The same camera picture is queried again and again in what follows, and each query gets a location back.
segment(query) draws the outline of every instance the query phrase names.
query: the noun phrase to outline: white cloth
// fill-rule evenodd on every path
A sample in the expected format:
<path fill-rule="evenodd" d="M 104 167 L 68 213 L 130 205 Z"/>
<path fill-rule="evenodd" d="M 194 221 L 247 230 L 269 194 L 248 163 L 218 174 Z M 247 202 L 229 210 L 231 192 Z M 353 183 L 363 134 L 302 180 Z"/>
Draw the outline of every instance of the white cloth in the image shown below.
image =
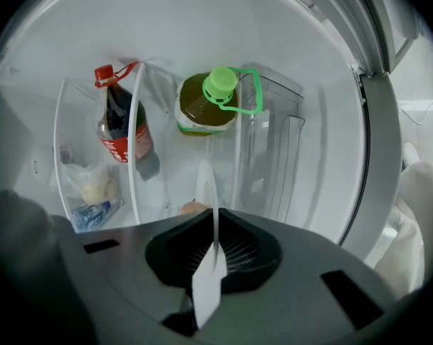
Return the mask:
<path fill-rule="evenodd" d="M 375 271 L 401 298 L 421 285 L 420 272 L 424 281 L 433 274 L 433 165 L 421 161 L 402 172 L 391 217 L 398 233 Z"/>

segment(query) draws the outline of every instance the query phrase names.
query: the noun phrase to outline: bottle label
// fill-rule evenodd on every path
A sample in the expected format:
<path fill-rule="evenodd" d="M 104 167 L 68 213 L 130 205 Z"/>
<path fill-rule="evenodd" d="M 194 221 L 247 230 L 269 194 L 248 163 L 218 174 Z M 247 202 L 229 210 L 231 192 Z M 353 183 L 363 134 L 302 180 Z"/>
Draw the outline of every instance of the bottle label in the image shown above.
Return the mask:
<path fill-rule="evenodd" d="M 128 139 L 127 137 L 118 139 L 102 139 L 105 147 L 113 155 L 114 159 L 119 162 L 128 161 Z M 135 158 L 136 160 L 145 156 L 152 148 L 152 139 L 150 130 L 145 121 L 135 132 Z"/>

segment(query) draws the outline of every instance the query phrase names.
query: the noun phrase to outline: door shelf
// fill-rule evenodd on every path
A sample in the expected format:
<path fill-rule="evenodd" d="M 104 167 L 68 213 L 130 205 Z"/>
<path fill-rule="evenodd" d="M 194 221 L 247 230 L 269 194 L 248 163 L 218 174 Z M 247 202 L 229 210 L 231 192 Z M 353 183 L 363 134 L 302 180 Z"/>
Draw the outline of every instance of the door shelf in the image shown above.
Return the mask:
<path fill-rule="evenodd" d="M 132 91 L 128 155 L 135 154 L 133 135 L 139 102 L 145 108 L 154 146 L 141 160 L 128 157 L 127 164 L 117 162 L 95 133 L 99 93 L 93 82 L 63 81 L 55 114 L 55 150 L 61 144 L 70 144 L 77 165 L 85 167 L 96 162 L 106 165 L 124 202 L 99 229 L 149 223 L 179 214 L 181 206 L 196 197 L 196 177 L 202 159 L 210 161 L 214 169 L 220 207 L 285 221 L 304 124 L 298 117 L 302 97 L 291 89 L 298 90 L 298 85 L 275 82 L 263 75 L 262 68 L 257 69 L 262 76 L 263 110 L 255 116 L 237 114 L 236 122 L 225 132 L 190 137 L 178 129 L 173 111 L 181 78 L 141 63 L 135 70 L 133 88 L 127 87 Z M 255 105 L 252 89 L 251 77 L 241 76 L 237 89 L 239 106 L 251 109 Z M 144 178 L 145 165 L 147 169 L 151 165 L 157 167 L 153 163 L 159 164 L 158 172 Z M 62 168 L 56 152 L 60 196 L 66 216 L 78 231 L 72 211 L 84 202 L 62 193 Z"/>

